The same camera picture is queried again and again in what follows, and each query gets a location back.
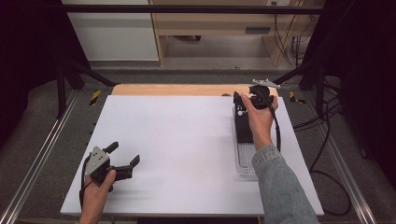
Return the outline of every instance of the gray floor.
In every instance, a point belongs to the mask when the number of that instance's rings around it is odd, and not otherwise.
[[[171,39],[163,67],[142,66],[134,70],[124,67],[124,69],[114,70],[114,67],[99,66],[97,71],[105,77],[124,83],[249,83],[253,78],[273,80],[292,68],[285,62],[279,67],[270,65],[268,54],[257,50],[263,47],[260,38],[224,37],[220,39],[203,36],[201,41],[196,42],[186,36]],[[106,96],[112,90],[88,77],[84,78],[87,84],[79,93],[70,118],[49,154],[40,176],[19,213],[19,218],[77,220],[75,217],[60,214],[63,196],[73,180],[86,149],[86,143],[90,141],[90,132],[93,131],[94,123],[99,118]],[[290,90],[294,91],[298,99],[304,99],[304,96],[310,93],[301,92],[296,88],[294,84],[298,82],[298,79],[289,81],[279,92],[285,99],[292,124],[314,117],[308,105],[287,100]],[[96,105],[89,105],[95,90],[102,90],[102,93]],[[0,192],[0,209],[2,211],[12,200],[55,122],[56,97],[55,82],[49,82],[31,91],[29,105],[20,124],[0,151],[0,169],[2,170],[0,186],[3,189]],[[326,94],[327,99],[331,97],[331,94]],[[342,151],[376,221],[396,223],[394,214],[396,192],[376,162],[361,156],[361,146],[342,114],[336,114],[331,118],[331,130],[332,137]],[[296,132],[296,136],[305,162],[307,166],[310,166],[323,141],[319,128],[317,126]],[[327,149],[315,168],[340,180]],[[312,178],[323,207],[336,213],[344,211],[347,207],[344,192],[322,175],[312,174]],[[134,218],[125,217],[118,217],[118,219],[134,220]],[[319,217],[319,220],[322,223],[360,223],[353,208],[343,217],[326,214]]]

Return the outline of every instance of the human arm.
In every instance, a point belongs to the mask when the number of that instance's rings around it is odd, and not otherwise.
[[[79,219],[80,224],[96,224],[103,214],[107,199],[108,190],[114,183],[116,171],[108,172],[102,185],[98,185],[92,181],[88,175],[85,177],[84,204],[82,205],[82,213]]]
[[[257,150],[252,164],[259,179],[265,223],[318,223],[297,176],[272,143],[274,118],[271,111],[268,108],[257,110],[246,95],[242,96],[242,101],[247,108]],[[277,97],[272,107],[277,109]]]

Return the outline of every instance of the human hand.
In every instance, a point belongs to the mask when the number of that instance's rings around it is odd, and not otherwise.
[[[253,134],[253,142],[256,150],[263,146],[273,144],[271,140],[271,126],[274,121],[274,117],[270,109],[268,107],[263,110],[256,109],[245,94],[242,94],[242,102],[247,108],[248,124]],[[277,110],[277,96],[274,96],[274,100],[271,105],[274,110]]]
[[[84,192],[84,204],[82,205],[82,213],[79,219],[80,224],[98,223],[103,214],[103,209],[105,208],[108,190],[115,179],[115,170],[108,172],[102,185],[93,181],[90,175],[85,177],[84,186],[88,186],[85,188]]]

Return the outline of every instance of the white table surface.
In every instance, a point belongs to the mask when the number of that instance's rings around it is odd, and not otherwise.
[[[323,215],[282,98],[276,116],[282,155],[317,215]],[[232,97],[108,96],[61,213],[81,213],[78,191],[83,159],[93,147],[118,141],[119,148],[110,154],[111,165],[127,165],[137,154],[140,163],[133,178],[115,183],[105,214],[263,216],[257,180],[236,174],[232,122]],[[272,137],[275,142],[275,127]]]

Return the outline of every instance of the gray sleeve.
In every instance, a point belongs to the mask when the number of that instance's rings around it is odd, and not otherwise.
[[[252,164],[259,178],[265,223],[318,223],[297,176],[274,145],[257,150]]]

